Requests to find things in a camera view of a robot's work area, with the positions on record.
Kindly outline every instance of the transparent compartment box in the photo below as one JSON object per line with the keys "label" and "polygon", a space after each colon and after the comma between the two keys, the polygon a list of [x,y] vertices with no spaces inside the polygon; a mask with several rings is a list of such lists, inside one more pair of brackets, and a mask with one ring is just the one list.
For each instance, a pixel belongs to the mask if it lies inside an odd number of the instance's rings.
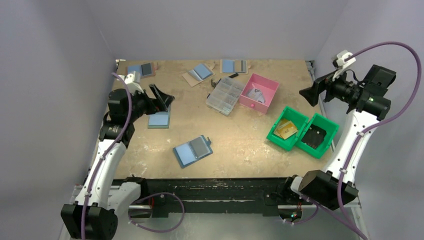
{"label": "transparent compartment box", "polygon": [[245,85],[229,77],[222,78],[206,99],[206,105],[228,116],[239,100]]}

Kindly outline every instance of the wall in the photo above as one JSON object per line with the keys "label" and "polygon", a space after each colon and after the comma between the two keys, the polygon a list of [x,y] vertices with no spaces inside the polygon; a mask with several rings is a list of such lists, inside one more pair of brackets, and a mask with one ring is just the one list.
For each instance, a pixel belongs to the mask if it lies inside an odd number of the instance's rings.
{"label": "wall", "polygon": [[117,59],[314,59],[347,0],[88,0]]}
{"label": "wall", "polygon": [[[375,43],[399,41],[412,46],[424,60],[424,16],[421,0],[349,0],[316,58],[316,77],[333,71],[331,56],[347,49],[354,53]],[[398,46],[384,46],[356,58],[353,69],[360,79],[372,64],[397,72],[386,97],[392,100],[389,117],[408,100],[417,77],[412,55]],[[377,129],[356,172],[363,214],[372,239],[422,239],[424,215],[424,86],[410,108]],[[344,125],[347,104],[325,104],[329,118]]]}
{"label": "wall", "polygon": [[0,239],[57,239],[115,61],[83,0],[0,3]]}

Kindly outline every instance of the black wire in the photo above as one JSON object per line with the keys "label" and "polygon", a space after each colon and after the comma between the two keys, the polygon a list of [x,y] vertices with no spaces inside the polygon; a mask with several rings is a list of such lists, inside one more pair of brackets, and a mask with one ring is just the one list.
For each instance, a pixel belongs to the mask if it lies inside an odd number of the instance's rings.
{"label": "black wire", "polygon": [[346,72],[347,71],[351,71],[352,72],[352,74],[353,74],[353,79],[355,79],[358,83],[360,82],[358,79],[357,79],[357,75],[355,74],[355,71],[354,70],[352,70],[352,69],[348,69],[348,70],[346,70]]}

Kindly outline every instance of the gray wall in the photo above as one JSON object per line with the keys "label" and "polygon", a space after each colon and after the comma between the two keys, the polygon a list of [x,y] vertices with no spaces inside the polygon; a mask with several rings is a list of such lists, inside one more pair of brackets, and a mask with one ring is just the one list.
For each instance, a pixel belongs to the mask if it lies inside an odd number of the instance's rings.
{"label": "gray wall", "polygon": [[119,59],[314,59],[348,0],[87,0]]}
{"label": "gray wall", "polygon": [[0,239],[57,239],[115,61],[83,0],[0,3]]}
{"label": "gray wall", "polygon": [[[354,53],[383,41],[407,43],[424,60],[423,7],[422,0],[349,0],[316,59],[316,77],[333,70],[332,55],[344,49]],[[358,56],[352,68],[362,79],[372,64],[397,72],[396,81],[386,94],[392,100],[391,117],[412,92],[416,63],[407,50],[384,46]],[[359,163],[356,183],[372,239],[423,238],[423,103],[421,85],[404,115],[376,130]],[[329,118],[344,125],[345,103],[333,100],[324,107]]]}

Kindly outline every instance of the tabletop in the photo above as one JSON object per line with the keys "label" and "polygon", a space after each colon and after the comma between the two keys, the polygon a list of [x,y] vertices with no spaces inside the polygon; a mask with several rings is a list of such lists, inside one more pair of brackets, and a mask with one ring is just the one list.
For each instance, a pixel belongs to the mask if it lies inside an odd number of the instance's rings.
{"label": "tabletop", "polygon": [[[331,156],[329,149],[316,159],[294,147],[286,151],[266,139],[268,132],[286,106],[311,118],[321,113],[299,95],[310,87],[311,77],[304,60],[249,60],[248,74],[235,80],[246,84],[252,73],[279,82],[279,87],[267,114],[237,103],[225,116],[206,105],[212,92],[210,80],[191,87],[182,74],[200,63],[215,66],[212,77],[218,81],[230,74],[220,73],[219,60],[120,61],[117,73],[125,75],[127,67],[153,62],[158,66],[155,76],[142,78],[140,85],[154,97],[149,84],[173,95],[169,128],[148,128],[148,116],[134,122],[135,133],[128,150],[119,163],[115,178],[130,175],[143,178],[266,178],[303,176],[310,170],[322,168]],[[122,88],[115,81],[113,89]],[[213,154],[181,168],[173,148],[204,135],[209,137]]]}

